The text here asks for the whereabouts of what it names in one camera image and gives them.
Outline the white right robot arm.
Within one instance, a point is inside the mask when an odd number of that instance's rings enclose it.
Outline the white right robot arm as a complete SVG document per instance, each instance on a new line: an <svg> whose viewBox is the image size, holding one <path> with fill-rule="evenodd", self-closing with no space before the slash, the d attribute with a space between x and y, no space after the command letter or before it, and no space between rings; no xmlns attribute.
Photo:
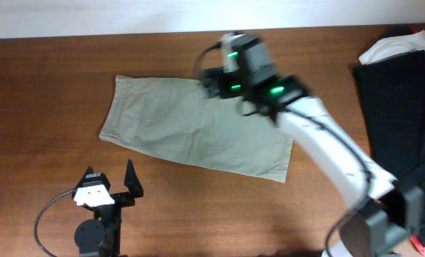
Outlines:
<svg viewBox="0 0 425 257"><path fill-rule="evenodd" d="M199 73L208 95L237 99L241 116L270 119L314 160L346 203L331 228L339 238L326 238L325 256L392 256L419 232L422 190L401 184L335 122L318 96L295 76L281 75L261 37L235 31L213 49L221 51L223 64Z"/></svg>

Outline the khaki green shorts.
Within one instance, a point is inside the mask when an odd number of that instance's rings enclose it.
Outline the khaki green shorts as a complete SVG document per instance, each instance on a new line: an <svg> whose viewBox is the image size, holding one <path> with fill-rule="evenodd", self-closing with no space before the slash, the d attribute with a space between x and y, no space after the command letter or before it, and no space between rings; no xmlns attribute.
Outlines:
<svg viewBox="0 0 425 257"><path fill-rule="evenodd" d="M155 158L285 182L292 139L270 119L241 116L238 99L210 99L199 82L116 77L103 141Z"/></svg>

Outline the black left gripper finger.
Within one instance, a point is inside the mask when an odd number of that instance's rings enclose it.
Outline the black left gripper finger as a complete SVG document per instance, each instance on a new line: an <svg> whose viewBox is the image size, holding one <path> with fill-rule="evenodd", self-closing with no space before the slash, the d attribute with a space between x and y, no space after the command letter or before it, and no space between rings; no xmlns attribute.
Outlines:
<svg viewBox="0 0 425 257"><path fill-rule="evenodd" d="M134 198L141 198L144 196L144 189L136 175L136 171L131 159L128 160L126 165L124 185L128 188L129 193Z"/></svg>
<svg viewBox="0 0 425 257"><path fill-rule="evenodd" d="M88 166L84 175L81 177L81 179L77 183L76 189L91 186L93 182L95 182L95 173L93 168L91 166Z"/></svg>

